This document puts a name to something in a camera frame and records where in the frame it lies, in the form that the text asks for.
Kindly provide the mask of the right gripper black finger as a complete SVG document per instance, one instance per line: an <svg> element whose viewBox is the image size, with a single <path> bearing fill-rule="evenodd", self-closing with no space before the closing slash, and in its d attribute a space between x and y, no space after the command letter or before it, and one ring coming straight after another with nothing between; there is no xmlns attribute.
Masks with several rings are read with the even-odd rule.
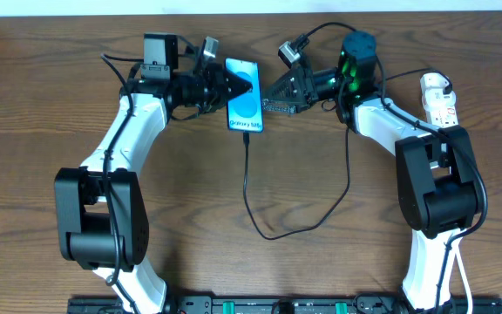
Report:
<svg viewBox="0 0 502 314"><path fill-rule="evenodd" d="M261 92L263 99L269 101L293 101L297 97L294 85L294 71L290 70L280 76L272 85Z"/></svg>
<svg viewBox="0 0 502 314"><path fill-rule="evenodd" d="M261 101L261 107L266 112L286 113L288 115L297 114L296 106L284 101L263 99Z"/></svg>

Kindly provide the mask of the blue galaxy smartphone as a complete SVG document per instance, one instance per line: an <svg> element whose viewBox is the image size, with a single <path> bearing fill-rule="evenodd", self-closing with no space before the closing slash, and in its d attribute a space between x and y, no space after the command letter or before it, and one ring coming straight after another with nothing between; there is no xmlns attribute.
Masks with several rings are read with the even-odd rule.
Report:
<svg viewBox="0 0 502 314"><path fill-rule="evenodd" d="M230 73L251 84L250 89L227 102L228 128L235 131L261 133L263 116L258 64L227 58L225 66Z"/></svg>

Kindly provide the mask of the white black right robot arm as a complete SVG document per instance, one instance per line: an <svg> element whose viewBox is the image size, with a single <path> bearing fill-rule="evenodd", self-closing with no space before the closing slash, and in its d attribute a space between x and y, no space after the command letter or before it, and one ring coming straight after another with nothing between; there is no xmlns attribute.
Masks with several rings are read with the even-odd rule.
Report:
<svg viewBox="0 0 502 314"><path fill-rule="evenodd" d="M302 113L331 100L351 132L374 140L395 158L399 207L412 229L407 275L401 289L408 311L441 313L451 304L449 282L459 244L485 222L488 195L468 132L455 119L456 95L442 72L421 70L426 118L402 110L388 96L390 76L374 36L353 30L335 67L313 71L304 49L309 35L283 43L278 56L288 71L262 96L266 111Z"/></svg>

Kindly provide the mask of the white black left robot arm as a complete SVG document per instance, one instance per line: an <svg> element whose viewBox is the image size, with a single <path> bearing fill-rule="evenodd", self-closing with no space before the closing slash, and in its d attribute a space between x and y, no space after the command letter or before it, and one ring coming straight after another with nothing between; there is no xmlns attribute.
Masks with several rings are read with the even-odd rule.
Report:
<svg viewBox="0 0 502 314"><path fill-rule="evenodd" d="M79 167L61 168L54 181L58 242L64 259L105 280L115 297L72 298L70 313L176 313L178 302L146 256L149 221L139 185L153 142L178 106L213 113L252 89L216 62L219 42L202 45L181 35L147 32L143 58L127 76L117 58L101 59L120 82L118 113L97 148Z"/></svg>

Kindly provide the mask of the white power strip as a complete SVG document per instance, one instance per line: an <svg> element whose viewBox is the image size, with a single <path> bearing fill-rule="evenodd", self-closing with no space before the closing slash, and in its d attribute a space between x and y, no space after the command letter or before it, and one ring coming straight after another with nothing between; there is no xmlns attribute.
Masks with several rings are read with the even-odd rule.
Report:
<svg viewBox="0 0 502 314"><path fill-rule="evenodd" d="M427 122L438 127L446 128L458 124L457 110L455 106L444 106L426 110Z"/></svg>

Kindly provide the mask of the white usb wall charger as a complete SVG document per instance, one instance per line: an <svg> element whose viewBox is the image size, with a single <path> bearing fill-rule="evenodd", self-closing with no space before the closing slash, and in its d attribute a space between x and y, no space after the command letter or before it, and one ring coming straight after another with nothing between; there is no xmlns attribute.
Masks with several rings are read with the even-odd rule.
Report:
<svg viewBox="0 0 502 314"><path fill-rule="evenodd" d="M426 111L441 110L455 106L456 94L446 76L437 72L429 72L420 79L422 104Z"/></svg>

